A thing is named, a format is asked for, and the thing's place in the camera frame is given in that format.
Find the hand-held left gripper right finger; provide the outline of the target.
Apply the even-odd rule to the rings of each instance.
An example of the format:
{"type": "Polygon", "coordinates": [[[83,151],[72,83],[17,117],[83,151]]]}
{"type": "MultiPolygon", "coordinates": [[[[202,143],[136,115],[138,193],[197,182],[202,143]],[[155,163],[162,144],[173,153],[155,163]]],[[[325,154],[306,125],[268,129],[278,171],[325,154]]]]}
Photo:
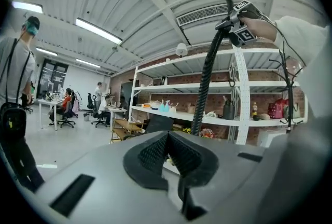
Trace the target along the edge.
{"type": "Polygon", "coordinates": [[[265,148],[169,132],[169,154],[183,197],[182,212],[169,214],[169,223],[259,223],[265,148]]]}

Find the person's right hand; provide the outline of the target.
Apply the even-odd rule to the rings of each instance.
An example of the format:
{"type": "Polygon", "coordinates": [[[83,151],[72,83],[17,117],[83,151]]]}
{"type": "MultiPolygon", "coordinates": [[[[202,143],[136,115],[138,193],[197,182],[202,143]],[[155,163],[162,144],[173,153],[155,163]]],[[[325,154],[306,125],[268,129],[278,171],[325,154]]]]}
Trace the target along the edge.
{"type": "Polygon", "coordinates": [[[277,30],[269,22],[246,17],[241,18],[241,20],[246,24],[248,30],[251,31],[254,36],[265,38],[270,41],[276,40],[277,30]]]}

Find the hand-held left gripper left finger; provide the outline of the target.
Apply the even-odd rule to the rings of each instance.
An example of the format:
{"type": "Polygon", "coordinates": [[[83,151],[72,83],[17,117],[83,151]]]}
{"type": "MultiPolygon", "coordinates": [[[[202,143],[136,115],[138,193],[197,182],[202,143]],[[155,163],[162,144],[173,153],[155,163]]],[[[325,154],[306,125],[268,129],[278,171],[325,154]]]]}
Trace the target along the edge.
{"type": "Polygon", "coordinates": [[[152,137],[146,134],[121,143],[106,144],[86,153],[46,181],[36,196],[48,223],[185,223],[167,191],[137,185],[123,168],[123,157],[133,146],[152,137]],[[94,178],[65,217],[51,207],[80,175],[94,178]]]}

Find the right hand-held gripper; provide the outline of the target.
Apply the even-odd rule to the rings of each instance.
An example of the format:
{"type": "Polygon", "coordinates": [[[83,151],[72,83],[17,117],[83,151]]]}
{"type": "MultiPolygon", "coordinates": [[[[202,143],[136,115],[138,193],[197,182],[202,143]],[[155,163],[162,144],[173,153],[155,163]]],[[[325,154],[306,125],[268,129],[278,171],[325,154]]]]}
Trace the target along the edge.
{"type": "Polygon", "coordinates": [[[231,27],[229,39],[236,47],[243,47],[256,41],[256,37],[248,29],[247,25],[240,21],[240,17],[258,19],[261,17],[261,12],[251,2],[243,0],[233,7],[230,20],[223,20],[215,25],[215,29],[218,31],[231,27]]]}

